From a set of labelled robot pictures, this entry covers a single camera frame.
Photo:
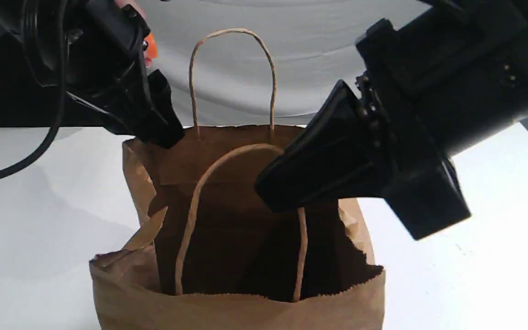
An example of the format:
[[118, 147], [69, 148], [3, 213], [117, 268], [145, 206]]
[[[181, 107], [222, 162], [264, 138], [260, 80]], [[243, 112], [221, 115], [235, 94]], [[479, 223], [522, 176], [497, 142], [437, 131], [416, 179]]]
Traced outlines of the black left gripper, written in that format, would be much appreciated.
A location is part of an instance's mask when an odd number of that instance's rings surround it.
[[145, 77], [142, 45], [150, 29], [130, 20], [130, 9], [113, 0], [25, 0], [23, 50], [38, 84], [56, 86], [61, 17], [67, 94], [107, 117], [109, 131], [169, 149], [182, 140], [184, 129], [167, 78], [160, 70]]

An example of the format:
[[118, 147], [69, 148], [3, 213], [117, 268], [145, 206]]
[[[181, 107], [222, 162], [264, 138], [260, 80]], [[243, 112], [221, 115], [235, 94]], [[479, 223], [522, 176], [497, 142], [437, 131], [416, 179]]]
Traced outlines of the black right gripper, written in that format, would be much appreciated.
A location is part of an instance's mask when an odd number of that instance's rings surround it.
[[528, 118], [528, 0], [430, 0], [356, 44], [365, 106], [339, 80], [258, 175], [274, 212], [350, 197], [463, 200], [451, 157]]

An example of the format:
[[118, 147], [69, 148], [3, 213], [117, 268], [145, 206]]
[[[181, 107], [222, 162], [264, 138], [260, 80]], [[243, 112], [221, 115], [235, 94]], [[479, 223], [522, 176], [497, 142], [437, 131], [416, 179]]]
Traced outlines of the human hand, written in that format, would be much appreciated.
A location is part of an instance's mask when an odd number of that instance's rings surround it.
[[[133, 20], [136, 23], [136, 25], [138, 25], [139, 27], [141, 27], [141, 23], [145, 23], [146, 14], [143, 11], [143, 8], [138, 4], [138, 2], [136, 2], [136, 0], [115, 0], [115, 4], [117, 4], [117, 6], [119, 6], [120, 8], [124, 8], [128, 6], [132, 7], [132, 9], [130, 9], [129, 11], [126, 11], [126, 14], [128, 15], [133, 14], [133, 17], [131, 17], [130, 20]], [[149, 47], [149, 42], [148, 40], [145, 40], [143, 42], [142, 48], [144, 50], [143, 52], [144, 63], [147, 69], [152, 67], [152, 61], [153, 61], [153, 58], [147, 52], [148, 47]]]

